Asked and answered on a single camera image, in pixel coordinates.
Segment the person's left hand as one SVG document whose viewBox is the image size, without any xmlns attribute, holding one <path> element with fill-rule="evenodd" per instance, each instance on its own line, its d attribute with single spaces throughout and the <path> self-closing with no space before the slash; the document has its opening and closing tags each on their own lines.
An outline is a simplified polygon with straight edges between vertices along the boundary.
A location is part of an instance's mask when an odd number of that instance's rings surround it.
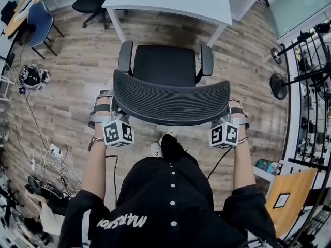
<svg viewBox="0 0 331 248">
<path fill-rule="evenodd" d="M 102 97 L 97 100 L 97 105 L 110 105 L 111 98 L 110 97 Z M 97 111 L 96 115 L 108 116 L 110 114 L 109 110 L 107 111 Z"/>
</svg>

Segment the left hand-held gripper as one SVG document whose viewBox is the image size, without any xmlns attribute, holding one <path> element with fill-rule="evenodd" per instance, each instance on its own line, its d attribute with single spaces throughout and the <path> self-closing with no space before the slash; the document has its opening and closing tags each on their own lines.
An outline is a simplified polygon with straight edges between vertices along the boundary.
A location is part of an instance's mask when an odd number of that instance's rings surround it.
<svg viewBox="0 0 331 248">
<path fill-rule="evenodd" d="M 100 98 L 110 98 L 110 104 L 97 104 Z M 129 124 L 129 115 L 117 105 L 113 90 L 102 90 L 97 96 L 88 126 L 95 129 L 101 124 L 103 140 L 107 146 L 123 147 L 134 143 L 134 129 Z"/>
</svg>

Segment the person's right hand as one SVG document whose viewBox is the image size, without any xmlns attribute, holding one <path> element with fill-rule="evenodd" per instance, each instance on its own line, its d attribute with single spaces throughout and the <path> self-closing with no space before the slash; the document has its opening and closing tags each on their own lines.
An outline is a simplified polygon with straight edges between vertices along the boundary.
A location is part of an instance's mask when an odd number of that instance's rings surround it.
<svg viewBox="0 0 331 248">
<path fill-rule="evenodd" d="M 236 100 L 230 100 L 229 105 L 231 108 L 231 114 L 233 116 L 237 115 L 237 114 L 241 114 L 241 115 L 244 114 L 244 110 L 243 110 L 243 107 L 240 102 L 238 102 Z"/>
</svg>

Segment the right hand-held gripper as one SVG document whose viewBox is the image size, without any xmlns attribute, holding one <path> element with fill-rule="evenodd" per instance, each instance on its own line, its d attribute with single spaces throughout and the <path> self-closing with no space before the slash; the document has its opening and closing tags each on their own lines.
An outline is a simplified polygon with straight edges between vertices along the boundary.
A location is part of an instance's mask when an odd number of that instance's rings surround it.
<svg viewBox="0 0 331 248">
<path fill-rule="evenodd" d="M 249 129 L 249 118 L 244 111 L 244 114 L 231 114 L 231 108 L 228 104 L 225 114 L 218 120 L 212 121 L 212 128 L 208 131 L 209 145 L 216 148 L 233 148 L 248 138 L 239 139 L 239 128 L 245 126 Z"/>
</svg>

